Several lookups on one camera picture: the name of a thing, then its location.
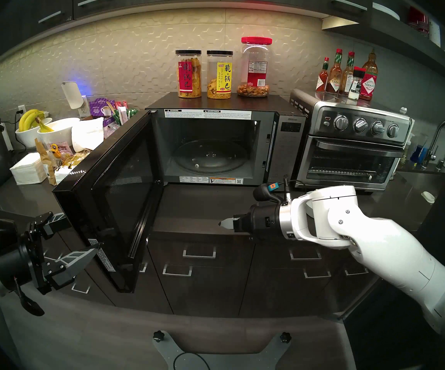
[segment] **red lid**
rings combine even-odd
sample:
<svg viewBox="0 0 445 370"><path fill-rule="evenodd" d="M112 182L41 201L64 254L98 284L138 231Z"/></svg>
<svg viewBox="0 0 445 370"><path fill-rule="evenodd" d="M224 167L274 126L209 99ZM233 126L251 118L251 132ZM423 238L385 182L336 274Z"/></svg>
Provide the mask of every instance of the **red lid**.
<svg viewBox="0 0 445 370"><path fill-rule="evenodd" d="M271 45L272 38L267 37L241 37L241 43L254 43L256 45Z"/></svg>

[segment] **oven knob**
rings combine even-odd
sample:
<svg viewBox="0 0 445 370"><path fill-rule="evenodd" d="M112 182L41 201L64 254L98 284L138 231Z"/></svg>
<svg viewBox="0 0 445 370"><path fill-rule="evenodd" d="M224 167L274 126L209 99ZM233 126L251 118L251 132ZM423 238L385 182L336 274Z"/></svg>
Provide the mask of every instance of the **oven knob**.
<svg viewBox="0 0 445 370"><path fill-rule="evenodd" d="M344 115L338 115L334 119L334 127L339 131L343 131L347 128L348 120Z"/></svg>
<svg viewBox="0 0 445 370"><path fill-rule="evenodd" d="M368 123L363 118L358 118L353 123L354 131L356 131L358 133L365 131L367 129L367 127L368 127Z"/></svg>
<svg viewBox="0 0 445 370"><path fill-rule="evenodd" d="M377 120L376 122L373 122L372 134L380 135L384 131L385 131L385 127L383 126L383 123L381 121Z"/></svg>
<svg viewBox="0 0 445 370"><path fill-rule="evenodd" d="M387 136L390 138L396 138L398 133L399 133L399 126L395 123L391 124L387 128Z"/></svg>

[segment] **oven door handle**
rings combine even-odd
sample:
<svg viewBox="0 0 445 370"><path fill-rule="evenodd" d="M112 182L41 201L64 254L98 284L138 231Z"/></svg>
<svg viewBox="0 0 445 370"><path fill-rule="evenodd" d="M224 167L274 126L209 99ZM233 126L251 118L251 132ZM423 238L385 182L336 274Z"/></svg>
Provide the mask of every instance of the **oven door handle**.
<svg viewBox="0 0 445 370"><path fill-rule="evenodd" d="M402 157L403 150L393 151L393 150L382 150L375 147L359 147L353 145L343 145L331 142L324 142L317 140L317 147L323 150L330 151L340 151L340 152L356 152L363 155L374 155L374 156L388 156L388 157Z"/></svg>

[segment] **electrical outlet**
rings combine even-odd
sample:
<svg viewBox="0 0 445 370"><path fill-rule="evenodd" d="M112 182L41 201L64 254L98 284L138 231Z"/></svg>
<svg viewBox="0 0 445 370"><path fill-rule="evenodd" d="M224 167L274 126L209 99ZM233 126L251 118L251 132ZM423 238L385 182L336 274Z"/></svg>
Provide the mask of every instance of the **electrical outlet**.
<svg viewBox="0 0 445 370"><path fill-rule="evenodd" d="M81 105L77 110L80 117L85 118L90 115L90 107L89 107L89 102L87 100L87 96L82 95L82 98L84 99L84 104Z"/></svg>

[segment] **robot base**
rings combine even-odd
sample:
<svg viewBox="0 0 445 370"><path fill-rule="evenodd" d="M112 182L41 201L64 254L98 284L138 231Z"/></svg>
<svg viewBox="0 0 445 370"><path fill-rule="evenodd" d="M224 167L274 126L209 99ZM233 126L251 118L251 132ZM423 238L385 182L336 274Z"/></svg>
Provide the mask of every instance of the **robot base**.
<svg viewBox="0 0 445 370"><path fill-rule="evenodd" d="M178 347L167 331L156 331L152 343L168 363L169 370L269 370L290 345L289 333L276 334L257 354L195 354L186 353Z"/></svg>

